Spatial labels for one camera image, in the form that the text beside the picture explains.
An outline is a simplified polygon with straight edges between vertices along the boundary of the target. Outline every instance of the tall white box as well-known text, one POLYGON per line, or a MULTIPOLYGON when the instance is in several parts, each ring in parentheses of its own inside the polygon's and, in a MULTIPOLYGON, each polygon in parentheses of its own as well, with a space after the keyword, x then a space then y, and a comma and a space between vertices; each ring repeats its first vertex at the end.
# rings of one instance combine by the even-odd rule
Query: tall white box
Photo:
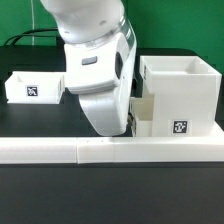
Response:
MULTIPOLYGON (((141 56, 140 74, 144 80, 143 99, 153 100, 149 120, 135 116, 144 129, 149 125, 147 136, 210 135, 221 83, 219 72, 197 56, 141 56)), ((136 107, 136 100, 142 101, 132 99, 132 107, 136 107)))

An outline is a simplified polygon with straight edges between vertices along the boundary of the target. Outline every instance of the black cable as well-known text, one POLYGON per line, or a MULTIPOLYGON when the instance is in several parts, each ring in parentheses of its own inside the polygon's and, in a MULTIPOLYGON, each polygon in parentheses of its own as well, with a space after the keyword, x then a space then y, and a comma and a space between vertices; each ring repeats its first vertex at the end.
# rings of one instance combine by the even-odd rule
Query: black cable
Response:
POLYGON ((8 42, 12 39, 15 39, 15 38, 22 38, 22 37, 50 37, 50 38, 55 38, 55 37, 58 37, 58 36, 50 36, 50 35, 35 35, 35 34, 22 34, 22 35, 16 35, 16 36, 13 36, 13 37, 10 37, 5 43, 4 43, 4 46, 7 46, 8 42))
POLYGON ((15 45, 24 36, 35 36, 35 35, 33 35, 34 33, 49 32, 49 31, 58 31, 58 28, 42 28, 42 29, 28 30, 20 35, 10 37, 9 39, 7 39, 5 41, 4 45, 7 45, 8 42, 11 41, 12 39, 15 39, 15 40, 12 41, 11 45, 15 45))

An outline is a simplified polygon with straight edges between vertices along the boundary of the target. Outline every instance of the black table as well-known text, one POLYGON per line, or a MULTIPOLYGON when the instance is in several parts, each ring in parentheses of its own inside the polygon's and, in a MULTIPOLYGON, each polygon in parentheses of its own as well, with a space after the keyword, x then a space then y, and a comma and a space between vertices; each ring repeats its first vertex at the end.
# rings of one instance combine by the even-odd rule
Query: black table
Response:
MULTIPOLYGON (((138 49, 137 78, 143 54, 195 53, 138 49)), ((7 105, 4 82, 14 70, 65 71, 63 49, 0 48, 1 137, 97 136, 68 91, 59 105, 7 105)), ((132 94, 139 96, 139 88, 132 94)), ((216 116, 222 128, 223 95, 222 83, 216 116)), ((1 165, 0 223, 222 224, 223 189, 223 163, 1 165)))

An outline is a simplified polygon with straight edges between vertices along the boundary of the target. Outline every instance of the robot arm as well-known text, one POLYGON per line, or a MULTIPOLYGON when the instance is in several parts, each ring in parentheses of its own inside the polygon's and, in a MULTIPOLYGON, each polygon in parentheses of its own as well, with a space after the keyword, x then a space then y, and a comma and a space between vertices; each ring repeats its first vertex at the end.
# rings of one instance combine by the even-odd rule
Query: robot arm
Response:
POLYGON ((120 0, 41 0, 69 44, 96 40, 113 30, 124 15, 120 0))
POLYGON ((41 0, 65 41, 65 87, 102 136, 125 132, 136 39, 120 0, 41 0))

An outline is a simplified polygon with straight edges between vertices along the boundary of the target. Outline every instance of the open white box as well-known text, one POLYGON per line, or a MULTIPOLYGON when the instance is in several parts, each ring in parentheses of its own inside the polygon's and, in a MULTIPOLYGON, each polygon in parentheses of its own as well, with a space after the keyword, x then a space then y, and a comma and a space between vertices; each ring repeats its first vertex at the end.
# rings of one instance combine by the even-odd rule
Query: open white box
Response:
POLYGON ((65 91, 62 72, 13 72, 5 83, 8 103, 58 104, 65 91))

